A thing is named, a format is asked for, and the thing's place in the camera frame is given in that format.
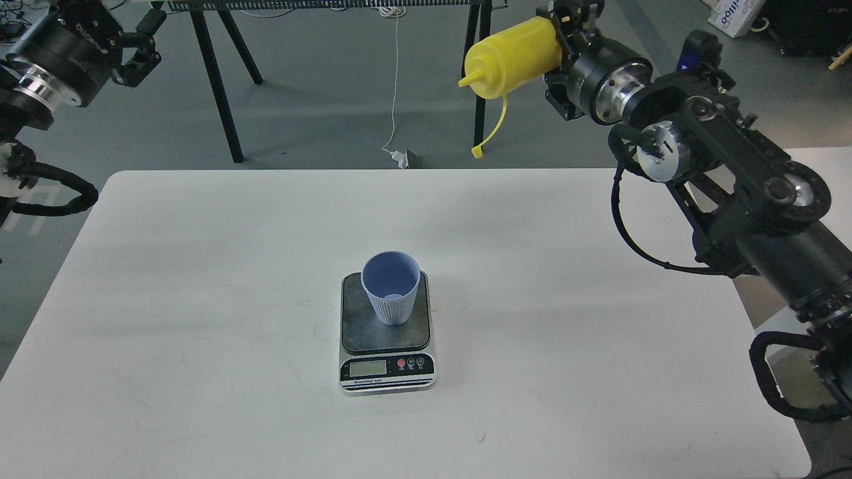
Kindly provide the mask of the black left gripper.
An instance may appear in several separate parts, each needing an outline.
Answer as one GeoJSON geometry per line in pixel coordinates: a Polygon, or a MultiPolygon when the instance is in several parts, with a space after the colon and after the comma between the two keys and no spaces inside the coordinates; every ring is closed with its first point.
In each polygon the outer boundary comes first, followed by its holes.
{"type": "Polygon", "coordinates": [[[161,8],[151,8],[135,31],[125,33],[101,1],[53,1],[5,55],[5,64],[20,73],[39,67],[70,90],[70,103],[86,107],[107,80],[136,88],[161,63],[153,36],[166,18],[161,8]],[[130,60],[120,63],[121,52],[131,48],[130,60]]]}

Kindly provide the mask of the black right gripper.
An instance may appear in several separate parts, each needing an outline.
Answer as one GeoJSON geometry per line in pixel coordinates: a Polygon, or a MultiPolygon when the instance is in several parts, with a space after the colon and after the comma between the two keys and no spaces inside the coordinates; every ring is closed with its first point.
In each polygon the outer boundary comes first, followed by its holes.
{"type": "MultiPolygon", "coordinates": [[[[536,8],[557,37],[599,34],[605,1],[548,1],[536,8]]],[[[651,61],[614,39],[598,36],[583,51],[565,54],[562,64],[544,74],[545,99],[563,120],[587,116],[608,126],[622,121],[631,97],[651,83],[651,61]]]]}

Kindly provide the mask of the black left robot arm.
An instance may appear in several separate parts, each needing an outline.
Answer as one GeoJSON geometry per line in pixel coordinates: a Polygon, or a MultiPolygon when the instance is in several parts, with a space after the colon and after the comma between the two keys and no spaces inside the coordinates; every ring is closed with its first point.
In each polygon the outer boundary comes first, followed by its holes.
{"type": "Polygon", "coordinates": [[[46,131],[60,105],[88,106],[108,81],[137,87],[161,63],[155,33],[167,18],[152,2],[136,29],[125,31],[101,1],[52,1],[2,55],[2,219],[10,214],[69,216],[97,203],[85,179],[37,160],[18,139],[24,128],[46,131]],[[30,204],[21,197],[39,180],[76,192],[66,204],[30,204]]]}

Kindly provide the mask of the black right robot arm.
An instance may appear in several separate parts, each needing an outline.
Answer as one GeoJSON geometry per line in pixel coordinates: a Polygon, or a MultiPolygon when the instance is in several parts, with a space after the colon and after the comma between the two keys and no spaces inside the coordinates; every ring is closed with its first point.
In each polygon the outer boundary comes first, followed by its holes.
{"type": "Polygon", "coordinates": [[[616,161],[610,198],[618,233],[637,255],[692,275],[758,275],[775,288],[804,334],[764,331],[749,346],[755,381],[776,412],[807,422],[850,419],[850,249],[822,224],[827,183],[752,128],[722,45],[708,31],[687,36],[675,72],[652,78],[651,62],[596,27],[602,1],[538,8],[557,64],[546,98],[566,120],[609,126],[616,161]],[[620,212],[624,172],[666,186],[692,227],[699,266],[673,265],[636,245],[620,212]],[[782,397],[766,360],[780,345],[813,351],[813,370],[833,403],[798,407],[782,397]]]}

